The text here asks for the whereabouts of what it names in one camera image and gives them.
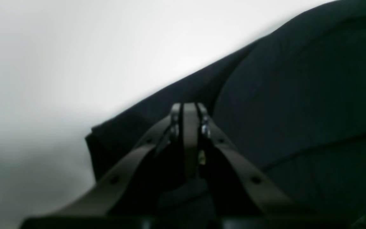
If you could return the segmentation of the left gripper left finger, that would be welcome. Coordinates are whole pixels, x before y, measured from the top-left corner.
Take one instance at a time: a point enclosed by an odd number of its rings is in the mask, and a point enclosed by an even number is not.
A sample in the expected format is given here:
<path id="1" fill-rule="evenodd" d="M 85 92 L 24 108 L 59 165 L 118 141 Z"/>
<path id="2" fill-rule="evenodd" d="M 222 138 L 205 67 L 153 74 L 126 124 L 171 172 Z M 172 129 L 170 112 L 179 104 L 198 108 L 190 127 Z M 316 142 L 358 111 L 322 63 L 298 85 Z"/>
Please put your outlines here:
<path id="1" fill-rule="evenodd" d="M 158 199 L 191 177 L 191 104 L 176 103 L 84 196 L 22 229 L 156 229 Z"/>

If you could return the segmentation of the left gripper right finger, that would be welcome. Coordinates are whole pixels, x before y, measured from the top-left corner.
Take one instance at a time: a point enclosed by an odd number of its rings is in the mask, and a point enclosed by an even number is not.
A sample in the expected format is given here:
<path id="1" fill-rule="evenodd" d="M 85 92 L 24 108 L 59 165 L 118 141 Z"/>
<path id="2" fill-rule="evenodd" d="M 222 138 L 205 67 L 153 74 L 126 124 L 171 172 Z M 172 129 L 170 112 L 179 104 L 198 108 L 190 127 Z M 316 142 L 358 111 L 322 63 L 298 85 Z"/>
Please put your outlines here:
<path id="1" fill-rule="evenodd" d="M 295 200 L 238 152 L 201 103 L 200 167 L 218 218 L 209 229 L 349 229 L 344 220 L 320 215 Z"/>

